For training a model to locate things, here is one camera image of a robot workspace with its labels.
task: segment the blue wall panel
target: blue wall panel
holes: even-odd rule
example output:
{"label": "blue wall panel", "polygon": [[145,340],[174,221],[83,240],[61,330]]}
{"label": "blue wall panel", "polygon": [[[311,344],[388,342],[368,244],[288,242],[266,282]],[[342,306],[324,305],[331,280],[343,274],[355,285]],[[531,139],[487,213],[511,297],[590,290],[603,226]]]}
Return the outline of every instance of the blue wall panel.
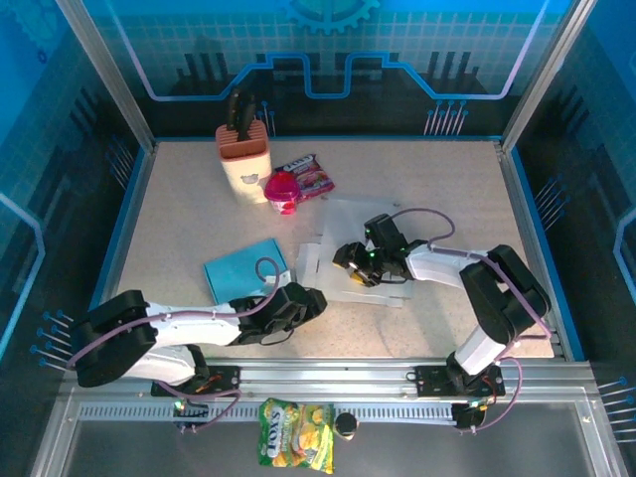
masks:
{"label": "blue wall panel", "polygon": [[0,473],[23,476],[64,365],[38,330],[86,311],[138,145],[55,2],[0,2],[0,63]]}
{"label": "blue wall panel", "polygon": [[88,10],[157,135],[212,134],[239,84],[274,111],[279,135],[453,136],[502,133],[568,5],[92,0]]}
{"label": "blue wall panel", "polygon": [[[598,1],[519,143],[583,352],[601,385],[628,378],[608,389],[623,396],[636,381],[635,15]],[[621,449],[635,472],[636,447]]]}

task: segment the metal frame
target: metal frame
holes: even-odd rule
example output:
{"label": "metal frame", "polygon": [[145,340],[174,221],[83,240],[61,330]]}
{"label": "metal frame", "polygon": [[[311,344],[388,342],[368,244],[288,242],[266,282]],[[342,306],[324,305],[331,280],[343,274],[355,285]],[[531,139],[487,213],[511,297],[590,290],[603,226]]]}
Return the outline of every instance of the metal frame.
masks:
{"label": "metal frame", "polygon": [[83,3],[81,0],[56,2],[137,141],[146,152],[152,152],[155,138],[150,127]]}
{"label": "metal frame", "polygon": [[538,68],[538,74],[532,85],[524,93],[504,130],[502,147],[505,152],[510,153],[517,144],[595,4],[596,0],[579,0],[570,7],[550,54],[544,64]]}
{"label": "metal frame", "polygon": [[140,150],[137,155],[89,309],[112,298],[117,290],[155,158],[156,151],[144,153]]}
{"label": "metal frame", "polygon": [[528,203],[528,200],[531,200],[532,198],[527,198],[524,195],[520,171],[517,169],[517,165],[515,164],[512,155],[504,152],[499,144],[495,144],[495,149],[497,150],[497,157],[504,177],[504,182],[508,189],[508,196],[510,198],[513,214],[517,221],[519,235],[522,239],[524,251],[526,252],[528,266],[546,289],[546,292],[553,304],[552,310],[547,315],[547,320],[556,331],[557,341],[553,341],[555,356],[563,356],[568,361],[575,361],[576,359],[580,359],[582,356],[580,343],[577,341],[570,341],[570,337],[567,334],[567,329],[563,321],[563,314],[569,313],[569,311],[567,309],[563,309],[561,306],[561,300],[559,297],[562,293],[560,292],[559,286],[559,293],[557,293],[557,285],[553,282],[553,277],[550,274],[546,257],[544,256],[540,245],[538,231],[533,222],[532,213]]}
{"label": "metal frame", "polygon": [[[374,416],[375,421],[426,421],[419,408],[440,407],[453,398],[418,398],[406,373],[416,365],[443,365],[443,360],[222,360],[218,365],[241,366],[241,386],[245,408],[257,405],[270,396],[296,401],[338,402],[346,409],[399,408],[414,409],[400,416]],[[574,407],[590,460],[597,476],[627,476],[604,411],[594,375],[587,363],[556,363],[554,360],[522,360],[524,385],[518,403],[564,403]],[[502,366],[509,401],[517,386],[517,369]],[[32,477],[53,477],[64,474],[73,458],[73,442],[79,434],[78,423],[90,420],[166,421],[161,412],[128,417],[125,412],[106,415],[101,408],[143,408],[155,406],[158,400],[169,398],[150,396],[150,384],[137,380],[122,380],[111,385],[88,390],[79,388],[72,374],[65,376],[60,394],[47,427]],[[228,398],[217,401],[225,405]],[[83,409],[89,406],[92,411]],[[423,415],[424,418],[411,416]],[[255,420],[250,410],[235,416],[235,420]]]}
{"label": "metal frame", "polygon": [[[152,152],[155,139],[136,104],[123,76],[118,70],[96,26],[80,0],[57,0],[58,5],[69,20],[90,60],[115,99],[124,118],[133,130],[142,147]],[[523,195],[519,174],[511,151],[531,119],[550,82],[557,73],[567,52],[587,19],[595,0],[580,0],[573,6],[564,22],[560,36],[538,73],[532,87],[526,92],[504,133],[504,143],[498,149],[502,173],[513,205],[520,234],[531,268],[542,283],[555,296],[550,274],[537,231],[534,228],[528,204]],[[125,246],[117,251],[124,253]],[[562,349],[567,359],[572,358],[570,343],[564,332],[560,310],[550,317],[562,343],[553,343]],[[415,387],[405,376],[416,365],[443,365],[443,360],[222,360],[217,365],[241,366],[241,390],[244,412],[232,419],[252,419],[253,406],[270,396],[298,401],[337,402],[342,407],[363,408],[364,406],[393,405],[400,408],[418,409],[439,407],[452,402],[451,398],[417,398]],[[594,375],[588,363],[566,363],[559,360],[522,360],[524,385],[519,403],[565,403],[574,407],[580,423],[581,435],[585,442],[594,471],[598,476],[626,476],[627,469],[622,461],[618,444],[605,413]],[[515,367],[503,366],[507,385],[507,401],[517,386]],[[73,442],[79,434],[78,423],[89,420],[152,421],[169,420],[165,412],[151,411],[142,415],[130,415],[129,409],[158,408],[159,400],[151,397],[150,384],[143,381],[120,380],[111,385],[87,390],[79,388],[75,376],[66,373],[60,393],[54,405],[40,451],[33,467],[32,476],[48,477],[63,475],[73,458]],[[228,400],[221,398],[224,405]],[[119,411],[102,412],[101,409]],[[395,417],[386,418],[394,421]]]}

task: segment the orange knife block lid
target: orange knife block lid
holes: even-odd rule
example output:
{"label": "orange knife block lid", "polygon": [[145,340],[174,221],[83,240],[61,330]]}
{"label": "orange knife block lid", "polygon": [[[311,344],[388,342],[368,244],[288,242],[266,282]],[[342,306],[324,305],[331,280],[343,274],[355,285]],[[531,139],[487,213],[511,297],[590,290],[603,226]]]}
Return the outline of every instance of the orange knife block lid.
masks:
{"label": "orange knife block lid", "polygon": [[217,128],[217,148],[222,161],[250,159],[253,156],[261,156],[269,150],[267,130],[262,121],[255,119],[247,132],[249,139],[237,142],[239,134],[236,131],[228,131],[223,125]]}

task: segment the gear graphic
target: gear graphic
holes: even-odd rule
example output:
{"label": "gear graphic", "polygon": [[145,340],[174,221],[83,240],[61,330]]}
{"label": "gear graphic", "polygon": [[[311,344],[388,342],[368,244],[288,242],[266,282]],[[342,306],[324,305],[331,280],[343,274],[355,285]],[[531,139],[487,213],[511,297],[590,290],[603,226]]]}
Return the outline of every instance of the gear graphic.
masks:
{"label": "gear graphic", "polygon": [[40,49],[45,49],[58,31],[54,0],[0,0],[0,13],[13,13],[24,33]]}
{"label": "gear graphic", "polygon": [[287,20],[299,28],[308,27],[312,34],[345,33],[347,27],[358,28],[360,20],[368,20],[378,0],[281,0]]}

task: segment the snack package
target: snack package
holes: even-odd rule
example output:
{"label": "snack package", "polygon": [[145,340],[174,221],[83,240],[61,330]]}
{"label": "snack package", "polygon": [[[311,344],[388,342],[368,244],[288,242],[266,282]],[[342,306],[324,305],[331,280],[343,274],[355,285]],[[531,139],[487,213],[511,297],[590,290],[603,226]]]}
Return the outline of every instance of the snack package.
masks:
{"label": "snack package", "polygon": [[307,154],[289,164],[277,167],[276,171],[290,172],[296,178],[296,182],[300,186],[300,199],[296,202],[306,201],[329,192],[336,187],[324,169],[318,164],[316,154]]}
{"label": "snack package", "polygon": [[258,412],[258,462],[334,473],[334,407],[266,400]]}

